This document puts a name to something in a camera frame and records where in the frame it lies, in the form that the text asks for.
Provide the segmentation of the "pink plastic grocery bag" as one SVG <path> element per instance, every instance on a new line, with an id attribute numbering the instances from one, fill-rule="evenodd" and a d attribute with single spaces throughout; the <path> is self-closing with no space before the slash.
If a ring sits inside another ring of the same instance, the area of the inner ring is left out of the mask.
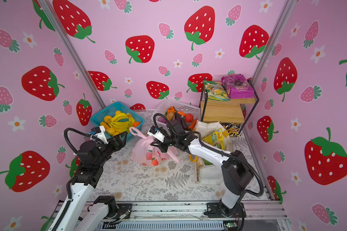
<path id="1" fill-rule="evenodd" d="M 154 141 L 153 137 L 145 136 L 135 127 L 131 127 L 129 131 L 133 136 L 140 137 L 140 140 L 136 143 L 131 155 L 131 160 L 134 163 L 149 167 L 158 166 L 163 161 L 169 159 L 180 163 L 180 160 L 177 157 L 179 152 L 175 147 L 170 146 L 167 151 L 162 152 L 158 147 L 150 145 Z"/>

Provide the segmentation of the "white paper grocery bag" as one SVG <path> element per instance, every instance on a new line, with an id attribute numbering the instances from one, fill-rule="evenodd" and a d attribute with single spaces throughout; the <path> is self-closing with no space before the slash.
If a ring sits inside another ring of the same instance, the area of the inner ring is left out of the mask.
<path id="1" fill-rule="evenodd" d="M 202 141 L 202 138 L 214 131 L 222 129 L 225 137 L 225 150 L 218 149 Z M 196 138 L 189 146 L 190 154 L 195 156 L 196 173 L 195 182 L 200 184 L 219 185 L 223 181 L 221 166 L 228 157 L 221 155 L 223 151 L 227 154 L 233 152 L 232 143 L 227 130 L 219 122 L 205 123 L 198 121 L 194 131 L 200 133 L 200 139 Z"/>

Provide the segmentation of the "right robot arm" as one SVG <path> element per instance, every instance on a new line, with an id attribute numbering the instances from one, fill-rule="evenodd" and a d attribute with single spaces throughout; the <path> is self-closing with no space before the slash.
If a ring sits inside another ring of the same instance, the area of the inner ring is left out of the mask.
<path id="1" fill-rule="evenodd" d="M 245 194 L 260 197 L 264 194 L 263 182 L 255 168 L 250 165 L 243 153 L 223 151 L 206 144 L 197 131 L 187 132 L 183 128 L 175 129 L 167 122 L 168 131 L 155 123 L 148 132 L 154 138 L 151 146 L 167 153 L 173 146 L 183 152 L 202 157 L 221 169 L 226 192 L 219 201 L 219 210 L 225 217 L 235 214 L 241 208 Z"/>

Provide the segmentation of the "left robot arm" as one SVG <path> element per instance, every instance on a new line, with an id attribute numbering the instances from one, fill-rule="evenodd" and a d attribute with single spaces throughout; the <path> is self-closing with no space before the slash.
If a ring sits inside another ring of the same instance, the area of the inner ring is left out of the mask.
<path id="1" fill-rule="evenodd" d="M 109 139 L 98 134 L 81 144 L 76 151 L 80 164 L 66 185 L 67 197 L 50 225 L 50 231 L 94 231 L 105 218 L 112 219 L 110 224 L 114 226 L 130 215 L 131 208 L 121 210 L 114 196 L 99 196 L 89 213 L 79 220 L 88 198 L 96 189 L 104 164 L 114 152 L 125 147 L 126 140 L 126 132 Z"/>

